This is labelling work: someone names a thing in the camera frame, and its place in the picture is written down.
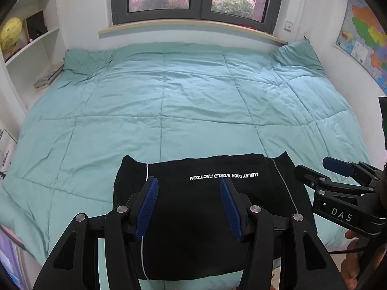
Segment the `black hooded jacket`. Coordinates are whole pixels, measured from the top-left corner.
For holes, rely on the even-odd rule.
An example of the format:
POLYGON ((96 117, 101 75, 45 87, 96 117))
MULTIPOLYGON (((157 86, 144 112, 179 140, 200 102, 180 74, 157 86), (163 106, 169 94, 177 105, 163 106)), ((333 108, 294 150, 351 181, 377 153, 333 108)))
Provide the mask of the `black hooded jacket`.
POLYGON ((144 238, 129 244, 138 277, 194 280, 243 269, 248 247, 231 233, 220 194, 225 177, 272 215, 300 213, 313 225, 308 192, 294 169, 287 153, 274 159, 251 153, 155 164, 125 156, 115 178, 114 206, 126 203, 149 177, 159 182, 144 238))

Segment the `teal pillow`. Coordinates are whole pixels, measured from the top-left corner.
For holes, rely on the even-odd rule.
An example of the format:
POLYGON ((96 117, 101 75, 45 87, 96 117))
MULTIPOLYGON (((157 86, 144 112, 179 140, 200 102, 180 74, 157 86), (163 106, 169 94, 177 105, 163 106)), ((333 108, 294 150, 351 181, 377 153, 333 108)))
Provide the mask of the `teal pillow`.
POLYGON ((271 51, 270 56, 283 66, 302 66, 316 73, 324 73, 318 55, 309 39, 300 39, 271 51))

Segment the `white poster with drawing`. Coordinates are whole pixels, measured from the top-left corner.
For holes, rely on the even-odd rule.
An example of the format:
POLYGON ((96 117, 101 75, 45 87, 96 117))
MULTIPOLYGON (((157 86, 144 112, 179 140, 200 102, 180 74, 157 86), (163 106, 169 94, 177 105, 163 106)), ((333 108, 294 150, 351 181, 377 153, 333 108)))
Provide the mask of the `white poster with drawing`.
POLYGON ((16 140, 8 133, 4 124, 1 123, 0 129, 0 175, 1 181, 7 176, 12 163, 13 155, 17 147, 16 140))

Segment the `teal quilted duvet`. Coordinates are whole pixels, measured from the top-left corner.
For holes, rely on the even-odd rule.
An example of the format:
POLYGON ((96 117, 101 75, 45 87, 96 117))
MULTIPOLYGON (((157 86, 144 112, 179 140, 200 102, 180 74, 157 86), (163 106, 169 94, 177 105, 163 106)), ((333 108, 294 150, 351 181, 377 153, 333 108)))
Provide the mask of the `teal quilted duvet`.
POLYGON ((286 152, 318 171, 326 156, 369 160, 354 110, 325 73, 202 44, 72 50, 20 130, 1 183, 1 224, 44 263, 76 214, 112 209, 124 156, 251 152, 286 152))

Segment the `stack of books on shelf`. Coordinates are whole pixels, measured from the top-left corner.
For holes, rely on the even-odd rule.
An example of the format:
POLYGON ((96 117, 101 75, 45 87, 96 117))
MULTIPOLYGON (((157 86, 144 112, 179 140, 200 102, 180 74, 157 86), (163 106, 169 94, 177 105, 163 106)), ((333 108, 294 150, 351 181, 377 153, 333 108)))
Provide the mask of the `stack of books on shelf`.
POLYGON ((38 79, 33 85, 35 90, 40 90, 50 86, 53 81, 62 73, 64 69, 64 64, 58 64, 53 66, 47 73, 38 79))

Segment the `white bookshelf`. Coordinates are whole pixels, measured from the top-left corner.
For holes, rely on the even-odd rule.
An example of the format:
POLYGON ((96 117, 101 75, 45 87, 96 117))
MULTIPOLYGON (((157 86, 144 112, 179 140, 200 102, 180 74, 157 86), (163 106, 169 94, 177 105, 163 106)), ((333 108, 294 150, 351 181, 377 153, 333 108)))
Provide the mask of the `white bookshelf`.
POLYGON ((33 104, 48 87, 35 90, 35 82, 53 66, 63 64, 66 47, 58 15, 58 0, 16 0, 6 13, 3 25, 13 17, 22 21, 22 31, 14 48, 2 51, 5 77, 3 89, 11 94, 7 102, 18 122, 21 122, 33 104), (25 19, 43 11, 48 32, 29 42, 25 19))

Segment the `wooden window sill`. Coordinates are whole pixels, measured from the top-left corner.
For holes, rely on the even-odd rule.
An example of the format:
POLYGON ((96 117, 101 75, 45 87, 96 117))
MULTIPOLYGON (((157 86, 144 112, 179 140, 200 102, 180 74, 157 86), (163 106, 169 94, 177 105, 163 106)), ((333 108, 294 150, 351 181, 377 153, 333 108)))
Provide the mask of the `wooden window sill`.
POLYGON ((161 19, 161 20, 145 20, 140 22, 131 22, 126 24, 118 24, 109 26, 98 31, 99 38, 110 37, 113 35, 121 35, 124 33, 136 33, 141 31, 210 31, 215 33, 236 34, 248 38, 261 38, 266 41, 273 41, 280 45, 288 44, 274 35, 252 28, 229 24, 225 22, 216 22, 208 20, 192 20, 192 19, 161 19))

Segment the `yellow plush toy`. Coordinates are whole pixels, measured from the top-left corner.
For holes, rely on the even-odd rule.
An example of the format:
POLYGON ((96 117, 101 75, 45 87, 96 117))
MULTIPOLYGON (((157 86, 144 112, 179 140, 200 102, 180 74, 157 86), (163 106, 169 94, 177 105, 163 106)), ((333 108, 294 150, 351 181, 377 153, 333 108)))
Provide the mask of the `yellow plush toy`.
POLYGON ((22 31, 22 21, 17 17, 10 18, 1 28, 1 50, 6 53, 17 44, 22 31))

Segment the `black box on shelf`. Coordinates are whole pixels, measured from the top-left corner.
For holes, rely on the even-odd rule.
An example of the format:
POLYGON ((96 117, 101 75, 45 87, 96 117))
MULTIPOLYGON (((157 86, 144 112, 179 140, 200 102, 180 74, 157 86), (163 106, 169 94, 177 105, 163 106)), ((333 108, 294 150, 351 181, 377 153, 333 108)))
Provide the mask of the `black box on shelf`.
POLYGON ((28 41, 34 41, 38 37, 48 32, 45 24, 43 11, 39 11, 34 15, 25 19, 25 27, 28 41))

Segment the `colourful wall map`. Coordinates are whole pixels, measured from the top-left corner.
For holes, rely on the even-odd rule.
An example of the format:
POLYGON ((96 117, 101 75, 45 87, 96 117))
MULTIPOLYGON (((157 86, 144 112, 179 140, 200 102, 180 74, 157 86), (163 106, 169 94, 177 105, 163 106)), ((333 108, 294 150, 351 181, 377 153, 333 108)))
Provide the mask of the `colourful wall map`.
POLYGON ((347 0, 336 45, 358 62, 386 91, 386 32, 365 0, 347 0))

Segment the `white wall socket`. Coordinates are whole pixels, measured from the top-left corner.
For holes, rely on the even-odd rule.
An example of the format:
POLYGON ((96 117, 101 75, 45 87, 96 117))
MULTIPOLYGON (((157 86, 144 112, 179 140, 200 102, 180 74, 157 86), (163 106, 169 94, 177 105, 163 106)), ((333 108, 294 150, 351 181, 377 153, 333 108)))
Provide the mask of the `white wall socket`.
POLYGON ((292 32, 293 26, 294 26, 293 22, 290 22, 287 20, 284 25, 284 30, 287 32, 292 32))

